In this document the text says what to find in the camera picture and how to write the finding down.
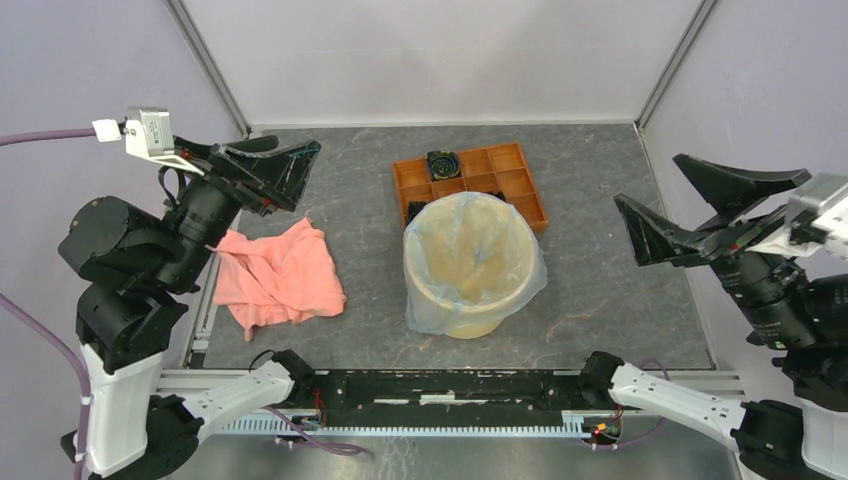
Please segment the orange wooden divided tray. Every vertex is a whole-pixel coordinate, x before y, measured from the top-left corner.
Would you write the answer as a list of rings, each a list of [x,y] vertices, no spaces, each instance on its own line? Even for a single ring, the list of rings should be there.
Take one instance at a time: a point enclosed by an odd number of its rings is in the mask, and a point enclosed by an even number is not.
[[[461,176],[450,180],[431,180],[426,154],[393,163],[402,226],[406,226],[410,201],[429,204],[463,191],[501,191],[506,202],[517,209],[534,232],[547,230],[547,212],[520,144],[513,142],[454,152],[460,158]]]

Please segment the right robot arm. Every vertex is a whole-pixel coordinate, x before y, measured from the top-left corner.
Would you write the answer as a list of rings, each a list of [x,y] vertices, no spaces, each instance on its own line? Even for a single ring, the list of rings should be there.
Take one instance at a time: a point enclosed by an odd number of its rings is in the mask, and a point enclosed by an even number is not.
[[[809,279],[798,259],[847,257],[847,179],[804,169],[752,171],[686,154],[675,164],[714,215],[686,230],[619,194],[615,205],[641,266],[706,266],[751,326],[748,342],[775,352],[796,405],[736,401],[592,353],[577,392],[591,408],[632,407],[717,441],[765,479],[847,475],[847,278]]]

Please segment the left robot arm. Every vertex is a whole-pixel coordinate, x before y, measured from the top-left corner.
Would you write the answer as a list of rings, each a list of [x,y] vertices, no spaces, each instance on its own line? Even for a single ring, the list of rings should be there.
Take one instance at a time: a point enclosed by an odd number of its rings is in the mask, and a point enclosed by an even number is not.
[[[211,435],[268,406],[306,405],[314,370],[295,352],[199,393],[163,396],[156,387],[179,296],[197,290],[214,248],[241,210],[261,216],[296,208],[321,146],[283,147],[276,136],[204,145],[175,135],[126,137],[128,150],[175,171],[178,190],[155,217],[114,196],[75,215],[60,256],[87,289],[76,332],[92,391],[77,440],[94,479],[160,479]]]

